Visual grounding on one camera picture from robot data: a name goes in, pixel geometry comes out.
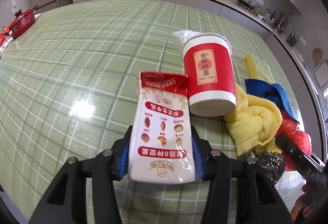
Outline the right hand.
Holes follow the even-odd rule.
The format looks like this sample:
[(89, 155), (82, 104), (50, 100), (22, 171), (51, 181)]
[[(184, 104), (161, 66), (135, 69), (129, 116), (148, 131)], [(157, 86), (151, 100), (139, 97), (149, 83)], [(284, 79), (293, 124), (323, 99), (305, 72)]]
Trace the right hand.
[(296, 200), (293, 208), (290, 211), (290, 216), (293, 221), (295, 221), (297, 219), (298, 215), (302, 215), (302, 217), (304, 217), (304, 219), (307, 219), (313, 210), (313, 208), (311, 206), (304, 207), (304, 198), (305, 198), (307, 190), (308, 190), (308, 184), (303, 185), (302, 186), (303, 194)]

